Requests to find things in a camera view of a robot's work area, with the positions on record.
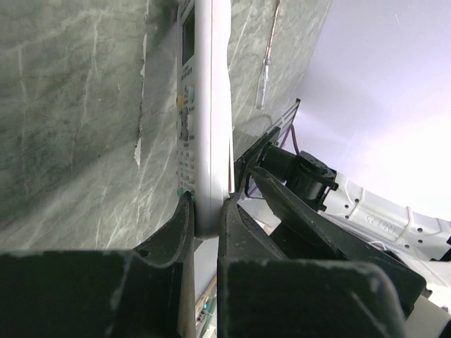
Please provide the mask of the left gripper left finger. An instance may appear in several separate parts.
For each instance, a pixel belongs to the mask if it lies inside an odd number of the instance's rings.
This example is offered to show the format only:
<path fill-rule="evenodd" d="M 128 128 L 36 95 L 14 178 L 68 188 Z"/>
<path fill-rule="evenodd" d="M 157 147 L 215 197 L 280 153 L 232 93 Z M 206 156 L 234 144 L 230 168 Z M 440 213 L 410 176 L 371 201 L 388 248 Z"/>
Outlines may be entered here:
<path fill-rule="evenodd" d="M 2 337 L 193 337 L 194 208 L 128 250 L 1 253 Z"/>

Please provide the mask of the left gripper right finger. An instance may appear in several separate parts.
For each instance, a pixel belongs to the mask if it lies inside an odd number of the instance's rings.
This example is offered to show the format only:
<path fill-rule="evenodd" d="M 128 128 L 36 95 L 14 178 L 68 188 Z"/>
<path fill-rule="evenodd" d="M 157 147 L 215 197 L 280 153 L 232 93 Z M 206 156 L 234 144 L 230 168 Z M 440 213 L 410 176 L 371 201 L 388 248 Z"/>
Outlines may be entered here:
<path fill-rule="evenodd" d="M 218 249 L 220 337 L 403 337 L 395 288 L 376 265 L 290 260 L 264 244 L 266 233 L 221 212 Z"/>

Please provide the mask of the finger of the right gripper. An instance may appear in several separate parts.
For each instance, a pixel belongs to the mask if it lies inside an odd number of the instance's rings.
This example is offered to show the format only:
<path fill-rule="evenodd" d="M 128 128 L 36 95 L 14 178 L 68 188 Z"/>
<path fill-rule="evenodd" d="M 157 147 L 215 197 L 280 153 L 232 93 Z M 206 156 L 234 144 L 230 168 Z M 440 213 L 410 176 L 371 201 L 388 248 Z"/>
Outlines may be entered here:
<path fill-rule="evenodd" d="M 263 168 L 252 168 L 251 176 L 273 214 L 298 238 L 316 251 L 322 250 L 322 256 L 327 259 L 377 265 L 393 283 L 404 315 L 408 317 L 412 313 L 416 300 L 426 288 L 422 276 L 319 215 Z"/>

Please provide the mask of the clear handle screwdriver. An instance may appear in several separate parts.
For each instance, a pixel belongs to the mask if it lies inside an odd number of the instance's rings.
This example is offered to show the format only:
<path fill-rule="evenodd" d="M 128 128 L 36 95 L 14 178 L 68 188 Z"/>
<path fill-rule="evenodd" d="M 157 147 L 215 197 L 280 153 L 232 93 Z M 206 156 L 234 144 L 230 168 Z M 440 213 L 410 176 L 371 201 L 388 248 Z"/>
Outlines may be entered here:
<path fill-rule="evenodd" d="M 276 30 L 276 22 L 278 19 L 278 14 L 280 10 L 280 0 L 276 1 L 275 10 L 273 13 L 272 23 L 271 23 L 271 31 L 268 36 L 268 42 L 266 45 L 266 50 L 262 62 L 261 72 L 258 79 L 256 99 L 255 99 L 255 108 L 263 109 L 265 106 L 266 100 L 266 92 L 268 87 L 268 79 L 269 79 L 269 68 L 271 64 L 271 53 L 272 53 L 272 45 L 273 45 L 273 37 Z"/>

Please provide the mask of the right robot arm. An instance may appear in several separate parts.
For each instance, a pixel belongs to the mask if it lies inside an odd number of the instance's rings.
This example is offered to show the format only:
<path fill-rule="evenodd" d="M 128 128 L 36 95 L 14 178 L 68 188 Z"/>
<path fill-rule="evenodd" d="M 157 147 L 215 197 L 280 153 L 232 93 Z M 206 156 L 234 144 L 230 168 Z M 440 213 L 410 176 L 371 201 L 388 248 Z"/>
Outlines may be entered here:
<path fill-rule="evenodd" d="M 450 336 L 450 223 L 360 187 L 307 152 L 268 143 L 249 170 L 290 258 L 366 261 L 391 279 L 407 326 Z"/>

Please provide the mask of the aluminium rail frame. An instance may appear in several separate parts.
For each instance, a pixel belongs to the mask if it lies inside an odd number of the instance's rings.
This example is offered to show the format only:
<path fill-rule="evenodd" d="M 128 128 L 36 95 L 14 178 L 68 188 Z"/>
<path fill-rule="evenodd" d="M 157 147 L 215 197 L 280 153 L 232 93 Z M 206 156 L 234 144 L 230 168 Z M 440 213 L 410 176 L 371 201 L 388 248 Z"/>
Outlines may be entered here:
<path fill-rule="evenodd" d="M 301 99 L 295 99 L 295 103 L 282 114 L 282 116 L 273 124 L 272 128 L 278 127 L 282 133 L 291 126 L 295 120 L 295 116 L 299 110 Z"/>

